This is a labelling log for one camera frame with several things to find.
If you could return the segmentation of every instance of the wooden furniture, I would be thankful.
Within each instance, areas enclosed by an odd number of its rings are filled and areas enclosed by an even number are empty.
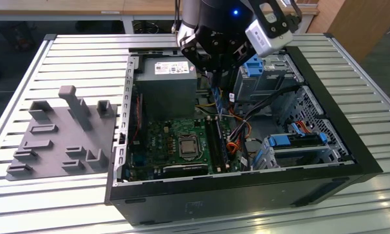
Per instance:
[[[284,7],[286,14],[292,7]],[[305,33],[316,7],[302,7],[304,20],[297,33]],[[0,0],[0,20],[121,20],[133,34],[134,20],[172,20],[174,0]]]
[[[280,4],[285,14],[294,13],[292,7],[285,7]],[[302,23],[300,25],[298,33],[305,33],[313,17],[318,14],[317,7],[301,7]],[[265,7],[264,13],[272,12],[270,7]],[[124,1],[124,28],[126,34],[133,32],[134,20],[172,20],[174,17],[174,0],[125,0]]]
[[[121,14],[124,0],[0,0],[1,15]]]
[[[361,62],[390,28],[390,0],[320,0],[309,33],[329,32]]]

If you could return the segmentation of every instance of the blue plastic latch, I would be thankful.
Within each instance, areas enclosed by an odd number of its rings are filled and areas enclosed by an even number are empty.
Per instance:
[[[262,61],[257,55],[254,55],[244,64],[246,73],[249,77],[260,77],[264,69],[262,69]]]
[[[300,134],[301,136],[305,137],[305,133],[300,130],[297,124],[296,123],[292,123],[290,125],[292,125],[294,131],[297,132],[297,134]]]
[[[321,137],[322,143],[326,144],[328,143],[328,137],[326,137],[325,133],[320,133],[320,137]]]
[[[290,140],[286,135],[272,136],[272,137],[276,141],[276,145],[290,145]]]
[[[245,67],[261,67],[261,59],[254,55],[246,62]]]
[[[257,156],[256,156],[256,158],[254,158],[254,160],[253,160],[252,166],[256,165],[257,161],[258,161],[260,158],[261,158],[261,155],[262,155],[262,150],[258,151]]]
[[[276,146],[276,141],[274,141],[273,136],[269,137],[269,144],[270,144],[272,147]]]
[[[246,73],[249,77],[260,77],[262,74],[262,68],[261,67],[246,67]]]

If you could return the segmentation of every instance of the computer case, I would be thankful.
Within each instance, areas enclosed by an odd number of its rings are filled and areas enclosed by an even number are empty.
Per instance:
[[[294,70],[330,123],[344,149],[334,165],[248,170],[232,173],[128,182],[121,179],[128,161],[128,142],[117,143],[111,158],[107,204],[112,204],[132,225],[148,225],[196,218],[301,207],[320,203],[352,184],[382,172],[358,134],[297,47],[280,52],[289,56]],[[128,62],[120,132],[128,133],[134,64]]]

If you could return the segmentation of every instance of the floor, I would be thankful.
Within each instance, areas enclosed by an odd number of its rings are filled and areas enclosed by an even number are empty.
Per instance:
[[[93,22],[83,32],[77,31],[76,23],[72,21],[29,22],[28,25],[37,43],[47,34],[107,34],[113,32],[111,22]],[[36,50],[16,52],[0,35],[0,70],[3,71],[0,91],[16,90],[35,53]],[[390,97],[390,33],[384,36],[362,62],[362,68]],[[0,93],[0,116],[11,97],[12,92]]]

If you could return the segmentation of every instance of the green circuit board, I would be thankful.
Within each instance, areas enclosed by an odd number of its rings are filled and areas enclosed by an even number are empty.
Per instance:
[[[221,121],[221,130],[224,136],[229,135],[226,119]],[[145,155],[133,155],[132,160],[138,180],[153,179],[152,169],[170,165],[208,164],[209,174],[214,173],[202,118],[149,122],[146,132]],[[190,157],[182,154],[184,141],[193,142],[196,148],[190,148],[196,151]]]

